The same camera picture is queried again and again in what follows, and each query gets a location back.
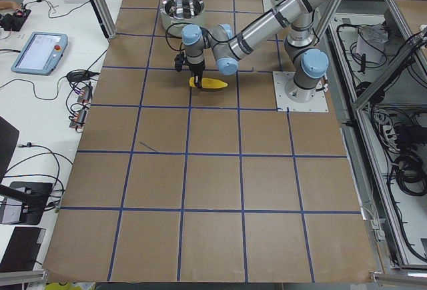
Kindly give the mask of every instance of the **white robotic arm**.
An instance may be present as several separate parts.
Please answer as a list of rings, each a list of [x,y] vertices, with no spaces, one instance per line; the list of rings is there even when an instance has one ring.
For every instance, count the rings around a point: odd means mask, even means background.
[[[185,46],[185,64],[194,75],[195,84],[201,87],[205,61],[203,50],[211,48],[218,70],[224,75],[238,70],[238,61],[254,52],[283,28],[291,25],[285,48],[296,67],[294,83],[301,92],[316,88],[318,79],[328,68],[328,58],[312,49],[312,13],[325,0],[282,0],[236,35],[229,25],[204,29],[186,25],[182,30]],[[304,101],[307,93],[291,94],[296,101]]]

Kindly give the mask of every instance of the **tablet screen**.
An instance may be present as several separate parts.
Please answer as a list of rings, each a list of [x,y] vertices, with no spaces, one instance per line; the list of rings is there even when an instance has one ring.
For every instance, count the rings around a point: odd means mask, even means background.
[[[20,69],[43,69],[54,49],[53,47],[58,44],[60,39],[61,36],[59,35],[34,35],[16,67]]]

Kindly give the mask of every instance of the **black monitor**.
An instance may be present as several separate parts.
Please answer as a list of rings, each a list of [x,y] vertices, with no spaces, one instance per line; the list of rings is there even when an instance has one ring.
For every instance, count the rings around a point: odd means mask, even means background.
[[[2,184],[18,143],[19,131],[0,117],[0,206],[2,224],[38,225],[52,190],[52,183],[14,181]]]

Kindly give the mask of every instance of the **tablet device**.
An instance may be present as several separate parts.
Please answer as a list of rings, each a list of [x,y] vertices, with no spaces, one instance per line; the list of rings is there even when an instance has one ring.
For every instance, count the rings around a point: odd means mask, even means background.
[[[11,70],[16,73],[48,75],[57,66],[67,44],[67,35],[33,32]]]

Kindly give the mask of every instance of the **light blue cap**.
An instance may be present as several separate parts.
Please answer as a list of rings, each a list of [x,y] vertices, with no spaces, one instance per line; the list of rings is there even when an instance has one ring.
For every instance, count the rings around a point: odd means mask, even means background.
[[[226,31],[228,39],[231,39],[233,37],[233,30],[230,27],[230,25],[228,23],[224,23],[220,26],[223,27],[224,30]]]
[[[182,43],[184,45],[193,45],[201,38],[201,29],[198,25],[186,25],[182,29]]]
[[[302,55],[301,66],[306,75],[312,79],[319,79],[328,70],[329,59],[319,49],[310,49]]]
[[[221,58],[216,61],[216,66],[223,75],[232,75],[239,69],[238,61],[233,58]]]

